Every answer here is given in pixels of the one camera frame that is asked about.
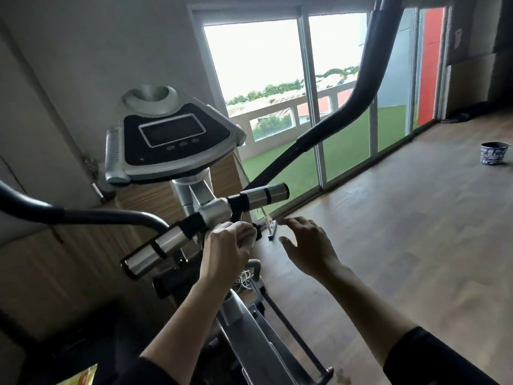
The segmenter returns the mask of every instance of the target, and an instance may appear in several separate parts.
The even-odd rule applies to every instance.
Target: person
[[[290,260],[342,306],[392,385],[496,384],[342,265],[324,229],[313,220],[286,218],[279,224],[296,236],[297,245],[279,238]],[[224,223],[210,233],[198,282],[118,385],[189,384],[215,314],[246,265],[256,234],[244,222]]]

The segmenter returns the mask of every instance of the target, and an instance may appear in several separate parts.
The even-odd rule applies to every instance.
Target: balcony railing
[[[330,112],[333,112],[339,107],[338,93],[344,90],[352,89],[354,87],[355,81],[344,83],[342,85],[318,91],[317,97],[321,98],[327,96],[329,100]],[[235,124],[238,124],[247,135],[244,146],[239,147],[240,158],[242,160],[247,160],[266,151],[272,150],[273,148],[283,146],[288,142],[296,140],[300,135],[308,130],[311,127],[310,121],[306,121],[301,124],[298,113],[298,105],[306,102],[306,96],[295,97],[287,101],[271,104],[265,108],[256,109],[251,112],[246,112],[241,115],[231,117],[230,120]],[[255,141],[250,121],[257,118],[263,118],[270,114],[284,111],[286,109],[289,109],[292,126],[283,131],[278,131]]]

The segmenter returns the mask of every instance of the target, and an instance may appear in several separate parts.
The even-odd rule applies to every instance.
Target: patterned paper bucket
[[[483,165],[498,165],[504,159],[504,154],[510,146],[504,142],[486,142],[481,145],[481,163]]]

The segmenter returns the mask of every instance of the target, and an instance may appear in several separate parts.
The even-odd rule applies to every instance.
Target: sky
[[[360,64],[365,18],[361,13],[310,17],[316,74]],[[204,29],[225,100],[304,78],[296,20]]]

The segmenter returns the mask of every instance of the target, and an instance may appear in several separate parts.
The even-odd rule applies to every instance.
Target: hand
[[[290,260],[305,274],[324,283],[342,266],[326,232],[313,220],[299,216],[280,219],[278,224],[288,226],[296,235],[297,246],[283,236],[279,241]]]
[[[199,281],[228,293],[249,260],[257,230],[249,223],[223,223],[205,241]]]

